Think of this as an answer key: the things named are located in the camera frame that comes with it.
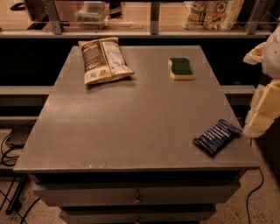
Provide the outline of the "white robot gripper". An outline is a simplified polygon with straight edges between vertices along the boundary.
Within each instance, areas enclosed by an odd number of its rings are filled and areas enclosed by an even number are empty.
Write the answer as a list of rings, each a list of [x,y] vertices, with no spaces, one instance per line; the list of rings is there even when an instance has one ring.
[[[262,63],[262,72],[273,79],[280,79],[280,26],[248,52],[243,61],[250,65]],[[280,116],[280,80],[264,86],[259,84],[253,94],[250,110],[245,119],[244,134],[257,138]]]

